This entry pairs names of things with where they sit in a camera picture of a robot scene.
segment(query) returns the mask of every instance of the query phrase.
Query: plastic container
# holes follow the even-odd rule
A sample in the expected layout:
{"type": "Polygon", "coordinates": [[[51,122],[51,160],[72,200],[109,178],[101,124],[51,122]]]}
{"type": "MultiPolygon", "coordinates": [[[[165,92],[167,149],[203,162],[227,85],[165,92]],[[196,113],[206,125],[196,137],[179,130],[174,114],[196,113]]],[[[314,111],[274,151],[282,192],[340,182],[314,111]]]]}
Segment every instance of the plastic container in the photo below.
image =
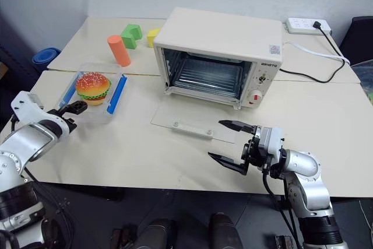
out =
{"type": "Polygon", "coordinates": [[[87,110],[82,112],[80,115],[65,113],[64,118],[73,118],[76,121],[96,124],[106,124],[110,122],[127,82],[127,77],[121,73],[121,70],[122,68],[117,64],[83,64],[76,72],[68,87],[58,100],[55,108],[60,109],[61,107],[73,103],[74,101],[82,100],[75,90],[76,80],[86,72],[98,72],[108,78],[111,82],[111,87],[105,97],[104,102],[97,106],[88,105],[87,110]]]}

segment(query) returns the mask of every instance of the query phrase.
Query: brand logo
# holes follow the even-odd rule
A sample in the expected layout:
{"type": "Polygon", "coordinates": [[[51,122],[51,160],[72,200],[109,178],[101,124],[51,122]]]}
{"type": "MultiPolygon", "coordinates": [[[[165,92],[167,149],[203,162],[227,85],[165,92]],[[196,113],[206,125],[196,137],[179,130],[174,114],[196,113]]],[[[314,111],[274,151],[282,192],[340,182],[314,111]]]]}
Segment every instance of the brand logo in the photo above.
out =
{"type": "Polygon", "coordinates": [[[270,45],[269,46],[269,53],[279,55],[280,54],[280,46],[279,45],[270,45]]]}
{"type": "Polygon", "coordinates": [[[272,66],[272,67],[277,67],[276,64],[266,64],[265,62],[262,62],[262,65],[264,66],[272,66]]]}

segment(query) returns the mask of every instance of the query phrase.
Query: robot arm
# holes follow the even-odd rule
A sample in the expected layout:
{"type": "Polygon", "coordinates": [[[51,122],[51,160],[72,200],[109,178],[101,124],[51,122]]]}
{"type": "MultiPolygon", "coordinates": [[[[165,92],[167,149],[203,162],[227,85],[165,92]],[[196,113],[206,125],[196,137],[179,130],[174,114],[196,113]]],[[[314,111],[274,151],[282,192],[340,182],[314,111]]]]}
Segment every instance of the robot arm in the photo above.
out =
{"type": "Polygon", "coordinates": [[[20,92],[11,106],[18,120],[26,125],[13,131],[0,145],[0,192],[24,184],[21,174],[25,165],[37,160],[76,128],[65,112],[80,114],[87,108],[77,101],[61,110],[44,112],[35,94],[20,92]]]}
{"type": "Polygon", "coordinates": [[[80,114],[87,104],[76,101],[60,110],[44,112],[35,94],[20,92],[11,106],[16,118],[26,125],[13,131],[0,145],[0,231],[15,232],[21,248],[29,244],[60,248],[56,244],[63,246],[63,241],[57,242],[58,234],[51,235],[59,232],[57,223],[44,218],[45,209],[32,183],[21,174],[28,162],[40,158],[76,128],[74,121],[65,119],[63,114],[80,114]]]}
{"type": "Polygon", "coordinates": [[[285,179],[291,206],[300,223],[304,249],[348,249],[336,224],[329,192],[321,180],[321,164],[314,155],[283,149],[280,128],[262,128],[229,120],[219,123],[254,137],[244,145],[241,164],[217,154],[209,155],[222,166],[243,175],[247,174],[251,163],[263,174],[285,179]]]}

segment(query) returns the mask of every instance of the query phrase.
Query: white cable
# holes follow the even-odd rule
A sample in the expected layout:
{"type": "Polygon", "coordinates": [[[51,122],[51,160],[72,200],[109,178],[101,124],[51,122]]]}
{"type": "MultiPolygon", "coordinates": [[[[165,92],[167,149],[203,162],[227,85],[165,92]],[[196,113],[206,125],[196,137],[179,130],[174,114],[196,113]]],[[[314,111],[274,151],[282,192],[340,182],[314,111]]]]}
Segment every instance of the white cable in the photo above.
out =
{"type": "Polygon", "coordinates": [[[361,200],[359,200],[359,204],[360,204],[360,209],[361,209],[361,211],[362,211],[362,213],[363,213],[363,215],[364,215],[365,221],[367,222],[367,225],[368,225],[369,229],[372,231],[372,227],[371,227],[371,225],[369,224],[368,218],[367,218],[367,216],[365,215],[365,212],[364,212],[364,210],[363,210],[363,207],[361,206],[361,200]]]}
{"type": "Polygon", "coordinates": [[[344,59],[344,61],[346,61],[350,65],[350,61],[347,58],[345,58],[345,57],[343,57],[341,55],[327,55],[327,54],[321,54],[319,52],[314,52],[314,51],[311,51],[311,50],[309,50],[309,49],[307,49],[307,48],[305,48],[303,46],[300,46],[299,44],[297,44],[297,43],[295,43],[293,41],[289,41],[289,40],[285,41],[283,45],[285,45],[285,44],[291,44],[295,48],[298,48],[299,50],[302,50],[304,52],[308,52],[308,53],[310,53],[312,55],[319,55],[320,57],[325,57],[325,58],[344,59]]]}
{"type": "Polygon", "coordinates": [[[367,222],[367,225],[368,225],[369,229],[371,230],[371,242],[372,242],[372,247],[373,247],[373,222],[372,222],[372,225],[369,224],[369,222],[368,222],[368,218],[367,218],[367,216],[365,215],[365,212],[364,212],[364,210],[363,210],[363,207],[361,206],[361,200],[360,200],[360,199],[359,199],[359,204],[360,204],[360,209],[361,209],[361,211],[362,211],[362,213],[363,213],[363,215],[364,215],[365,221],[367,222]]]}

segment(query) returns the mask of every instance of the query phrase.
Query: yellow block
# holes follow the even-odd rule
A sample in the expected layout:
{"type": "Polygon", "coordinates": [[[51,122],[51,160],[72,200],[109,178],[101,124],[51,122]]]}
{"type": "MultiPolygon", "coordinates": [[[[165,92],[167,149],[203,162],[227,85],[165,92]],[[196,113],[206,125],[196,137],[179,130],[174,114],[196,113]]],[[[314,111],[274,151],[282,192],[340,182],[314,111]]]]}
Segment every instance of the yellow block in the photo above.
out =
{"type": "Polygon", "coordinates": [[[161,30],[161,28],[159,28],[159,29],[151,29],[147,33],[146,38],[147,38],[147,42],[149,43],[149,47],[150,48],[153,48],[154,38],[158,35],[158,33],[159,33],[160,30],[161,30]]]}

